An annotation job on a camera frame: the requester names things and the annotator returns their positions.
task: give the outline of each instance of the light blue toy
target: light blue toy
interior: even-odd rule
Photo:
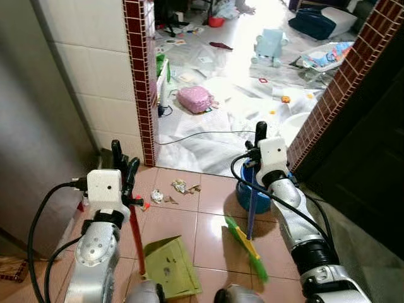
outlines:
[[[263,34],[257,36],[257,44],[254,45],[254,52],[257,56],[251,58],[251,62],[279,68],[281,66],[282,46],[287,44],[288,40],[283,31],[264,29]]]

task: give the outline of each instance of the red brick door frame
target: red brick door frame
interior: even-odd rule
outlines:
[[[291,171],[296,171],[328,126],[349,103],[350,97],[395,36],[403,20],[404,0],[379,0],[376,3],[352,50],[290,145],[287,155]]]
[[[154,166],[159,151],[155,143],[158,115],[154,3],[149,0],[122,2],[143,154],[145,164]],[[376,3],[352,50],[290,145],[288,160],[292,171],[349,102],[403,20],[404,0],[379,0]]]

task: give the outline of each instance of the pink purse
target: pink purse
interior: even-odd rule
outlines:
[[[179,103],[194,114],[204,112],[214,102],[214,97],[201,86],[181,88],[177,94]]]

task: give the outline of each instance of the white wall tile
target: white wall tile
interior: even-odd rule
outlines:
[[[136,103],[109,98],[103,100],[110,132],[140,136]]]
[[[83,95],[80,93],[76,95],[90,128],[100,131],[109,131],[108,123],[105,118],[104,100],[98,96]]]
[[[73,1],[39,0],[39,5],[52,35],[48,39],[67,44],[83,44],[83,31]]]
[[[77,93],[98,95],[97,79],[88,57],[88,48],[55,43],[64,68]]]
[[[138,157],[142,163],[144,162],[140,137],[130,136],[128,134],[113,134],[97,130],[92,130],[92,133],[99,148],[110,150],[111,141],[113,139],[118,139],[121,143],[123,154],[128,155],[129,158]]]
[[[97,79],[98,95],[134,101],[129,55],[122,52],[88,48]]]
[[[85,46],[128,52],[121,0],[76,0],[75,2],[85,36]]]

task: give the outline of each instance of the black cable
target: black cable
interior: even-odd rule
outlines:
[[[172,141],[172,142],[166,142],[166,143],[156,142],[156,144],[158,144],[158,145],[173,144],[173,143],[177,143],[177,142],[180,142],[182,140],[188,139],[188,138],[190,138],[192,136],[196,136],[197,134],[232,134],[232,133],[254,133],[255,134],[255,131],[202,131],[200,133],[190,134],[189,136],[186,136],[184,138],[181,138],[181,139],[178,139],[178,140],[175,140],[175,141]]]
[[[273,200],[275,200],[276,202],[280,203],[281,205],[283,205],[283,206],[286,207],[287,209],[293,211],[296,215],[302,217],[304,220],[306,220],[307,222],[309,222],[309,223],[310,223],[315,229],[317,229],[318,232],[323,236],[324,240],[328,243],[329,247],[330,247],[330,248],[333,248],[334,245],[331,245],[331,244],[330,244],[330,239],[328,238],[328,236],[326,235],[326,233],[322,230],[322,228],[321,228],[315,221],[311,220],[308,216],[306,216],[305,214],[303,214],[301,211],[297,210],[297,209],[294,208],[293,206],[291,206],[291,205],[289,205],[288,203],[284,202],[284,200],[278,198],[277,196],[274,196],[273,194],[269,193],[268,191],[263,190],[262,188],[260,188],[259,186],[255,185],[255,184],[253,184],[253,183],[251,183],[251,182],[248,182],[248,181],[246,181],[246,180],[241,179],[241,178],[235,173],[235,170],[234,170],[234,165],[235,165],[235,163],[236,163],[237,161],[239,161],[239,160],[241,160],[241,159],[243,159],[243,158],[247,158],[247,157],[248,157],[247,154],[241,155],[241,156],[236,157],[236,158],[232,161],[232,164],[230,165],[230,169],[231,169],[231,171],[232,171],[233,176],[234,176],[238,181],[240,181],[241,183],[244,183],[245,185],[250,186],[251,188],[253,188],[253,189],[255,189],[255,190],[257,190],[257,191],[259,191],[259,192],[261,192],[261,193],[263,193],[263,194],[265,194],[265,195],[267,195],[267,196],[270,197],[271,199],[273,199]]]
[[[51,297],[49,295],[49,278],[51,276],[51,269],[53,262],[56,260],[57,256],[66,248],[68,248],[70,245],[73,245],[74,243],[77,243],[82,236],[78,237],[77,239],[67,242],[65,245],[62,245],[57,249],[54,254],[49,258],[48,264],[46,266],[46,271],[45,271],[45,278],[44,278],[44,293],[45,293],[45,302],[46,303],[51,303]]]
[[[169,116],[169,115],[172,114],[172,107],[171,107],[171,106],[169,106],[169,105],[168,105],[168,106],[163,106],[163,108],[164,108],[164,109],[170,109],[170,110],[171,110],[171,111],[170,111],[168,114],[166,114],[166,115],[165,115],[165,114],[162,114],[163,117],[167,117],[167,116]]]
[[[318,201],[316,201],[316,199],[314,199],[313,197],[310,197],[310,196],[309,196],[308,194],[306,194],[306,193],[304,193],[304,195],[305,195],[307,198],[309,198],[309,199],[314,203],[314,205],[317,206],[318,210],[320,211],[321,216],[323,217],[323,220],[324,220],[324,224],[326,225],[327,235],[328,235],[328,238],[330,239],[330,244],[332,245],[332,249],[335,250],[335,247],[334,247],[334,240],[333,240],[333,234],[332,234],[332,232],[331,232],[330,223],[329,223],[329,221],[328,221],[327,215],[326,215],[326,213],[325,213],[323,207],[321,207],[320,203],[318,203]]]
[[[35,267],[34,267],[34,263],[33,263],[33,234],[35,232],[35,228],[37,226],[39,216],[42,213],[42,211],[44,210],[46,203],[48,202],[49,198],[53,195],[53,193],[62,187],[73,187],[74,185],[75,185],[75,182],[68,182],[68,183],[62,183],[62,184],[59,184],[59,185],[53,187],[46,194],[44,200],[41,202],[41,204],[37,210],[37,213],[35,214],[35,216],[32,220],[32,223],[31,223],[30,232],[28,235],[28,248],[27,248],[28,269],[30,270],[33,291],[35,292],[35,296],[37,297],[37,300],[39,303],[45,303],[45,301],[44,301],[44,298],[42,297],[42,294],[40,293],[37,276],[35,274]]]

